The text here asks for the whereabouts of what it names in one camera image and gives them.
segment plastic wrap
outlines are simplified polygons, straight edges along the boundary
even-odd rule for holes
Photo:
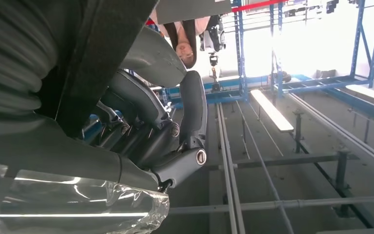
[[[0,204],[0,234],[146,234],[168,210],[167,194],[23,170]]]

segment red bar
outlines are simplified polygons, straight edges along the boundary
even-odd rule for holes
[[[146,25],[150,25],[150,24],[154,24],[154,21],[148,20],[147,23],[146,23]]]
[[[276,3],[279,3],[279,2],[285,2],[285,1],[288,1],[288,0],[262,1],[262,2],[258,2],[258,3],[246,5],[246,6],[233,7],[231,9],[231,12],[245,11],[245,10],[249,10],[249,9],[253,9],[253,8],[257,8],[257,7],[262,7],[262,6],[268,6],[268,5],[276,4]]]

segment gray plastic panel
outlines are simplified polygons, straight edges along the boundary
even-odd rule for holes
[[[176,86],[187,72],[170,44],[146,26],[120,67],[133,70],[148,82],[164,87]]]

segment man's hair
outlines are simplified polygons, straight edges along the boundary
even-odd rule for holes
[[[195,20],[186,20],[181,22],[186,32],[188,42],[190,43],[191,49],[193,51],[193,63],[186,65],[186,68],[192,68],[196,64],[197,60],[197,41],[196,41],[196,23]],[[174,50],[176,50],[178,45],[178,35],[174,23],[166,23],[164,27],[167,30],[168,36],[170,37],[171,45]]]

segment bolt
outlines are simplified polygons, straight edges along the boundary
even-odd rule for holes
[[[196,154],[196,161],[199,165],[205,164],[207,160],[206,152],[202,149],[200,149]]]
[[[171,136],[173,138],[176,138],[178,137],[179,134],[180,134],[180,126],[178,126],[177,123],[173,123],[173,126],[171,127]]]
[[[127,125],[127,124],[124,124],[122,127],[121,127],[121,135],[123,136],[127,131],[128,129],[130,129],[130,126]]]

